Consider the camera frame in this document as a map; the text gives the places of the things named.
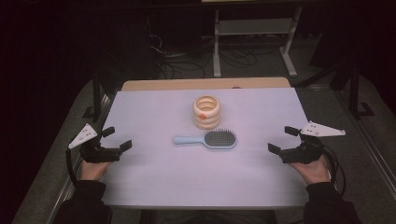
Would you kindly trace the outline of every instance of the white table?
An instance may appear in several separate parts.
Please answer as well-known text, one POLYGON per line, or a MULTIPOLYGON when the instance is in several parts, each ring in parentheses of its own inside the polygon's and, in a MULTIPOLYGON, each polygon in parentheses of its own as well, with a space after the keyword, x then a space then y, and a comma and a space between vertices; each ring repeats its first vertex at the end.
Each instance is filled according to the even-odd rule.
POLYGON ((267 143, 297 147, 300 139, 284 126, 307 123, 292 88, 121 91, 102 139, 115 147, 132 139, 133 147, 112 164, 103 178, 104 202, 141 209, 276 209, 303 206, 305 183, 267 143), (191 106, 201 95, 218 97, 222 121, 237 144, 230 150, 202 145, 175 146, 174 135, 202 136, 192 121, 191 106))

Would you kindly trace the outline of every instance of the hairbrush handle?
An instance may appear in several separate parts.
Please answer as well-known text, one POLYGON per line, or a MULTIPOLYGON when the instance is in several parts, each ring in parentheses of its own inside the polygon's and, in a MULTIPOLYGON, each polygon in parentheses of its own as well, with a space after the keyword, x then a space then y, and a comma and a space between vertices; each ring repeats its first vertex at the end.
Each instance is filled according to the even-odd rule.
POLYGON ((189 136, 174 136, 174 144, 181 145, 181 144, 191 144, 191 143, 203 143, 204 138, 202 137, 189 137, 189 136))

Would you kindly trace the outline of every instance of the human hand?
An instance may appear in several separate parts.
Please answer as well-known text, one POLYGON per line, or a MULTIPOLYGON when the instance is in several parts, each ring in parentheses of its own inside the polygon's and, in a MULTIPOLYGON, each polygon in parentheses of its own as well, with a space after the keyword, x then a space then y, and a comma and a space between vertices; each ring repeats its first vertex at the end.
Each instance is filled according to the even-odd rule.
POLYGON ((327 168, 326 159, 323 155, 320 156, 317 161, 312 161, 309 164, 295 162, 290 163, 290 166, 300 173, 308 185, 330 182, 329 169, 327 168))
POLYGON ((99 181, 100 178, 105 174, 107 167, 111 162, 99 162, 92 163, 82 161, 81 164, 81 178, 80 180, 95 180, 99 181))

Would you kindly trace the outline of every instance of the hairbrush bristles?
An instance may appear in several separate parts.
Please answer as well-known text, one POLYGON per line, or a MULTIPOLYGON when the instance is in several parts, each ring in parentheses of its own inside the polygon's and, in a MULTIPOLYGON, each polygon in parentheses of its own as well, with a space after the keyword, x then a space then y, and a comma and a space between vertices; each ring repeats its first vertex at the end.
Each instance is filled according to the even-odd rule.
POLYGON ((235 134, 228 129, 215 129, 205 135, 205 142, 212 147, 229 147, 235 141, 235 134))

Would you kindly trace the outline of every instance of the sleeve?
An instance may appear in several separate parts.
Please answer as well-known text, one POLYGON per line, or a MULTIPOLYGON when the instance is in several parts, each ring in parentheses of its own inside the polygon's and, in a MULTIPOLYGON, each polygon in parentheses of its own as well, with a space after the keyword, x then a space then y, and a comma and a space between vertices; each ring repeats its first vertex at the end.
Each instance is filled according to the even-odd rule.
POLYGON ((92 180, 80 180, 70 200, 64 201, 54 219, 54 224, 110 223, 112 212, 102 197, 106 185, 92 180))
POLYGON ((306 187, 309 202, 305 204, 305 224, 355 224, 361 223, 353 203, 343 201, 330 182, 306 187))

